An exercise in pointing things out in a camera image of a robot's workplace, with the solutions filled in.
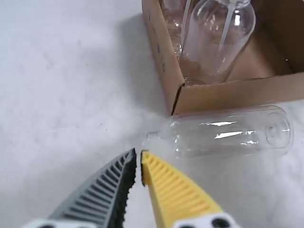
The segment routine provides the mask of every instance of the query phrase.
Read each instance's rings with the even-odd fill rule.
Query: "empty bottle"
[[[255,24],[250,0],[201,0],[192,11],[180,57],[186,82],[225,82]]]
[[[173,145],[177,157],[286,153],[293,142],[293,128],[277,106],[227,111],[194,117],[176,117],[162,127],[160,138]]]

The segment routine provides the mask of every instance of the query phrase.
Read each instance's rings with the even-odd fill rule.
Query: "bottle neck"
[[[236,3],[236,9],[243,8],[250,3],[250,0],[216,0],[219,3],[228,6],[231,3]]]

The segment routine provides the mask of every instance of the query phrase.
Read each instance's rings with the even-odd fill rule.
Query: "glass bottle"
[[[180,57],[186,82],[225,82],[255,24],[250,0],[201,0],[191,14]]]
[[[181,25],[186,0],[163,0],[161,9],[167,24],[174,52],[181,55]]]

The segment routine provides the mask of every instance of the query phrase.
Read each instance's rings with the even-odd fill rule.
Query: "cardboard box flap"
[[[265,0],[258,17],[295,72],[304,71],[304,1]]]
[[[183,86],[174,114],[266,105],[303,98],[304,73],[234,81],[218,85]]]
[[[151,49],[165,92],[167,105],[171,111],[175,104],[178,90],[185,81],[174,53],[159,2],[157,0],[142,0],[142,3],[142,12]]]

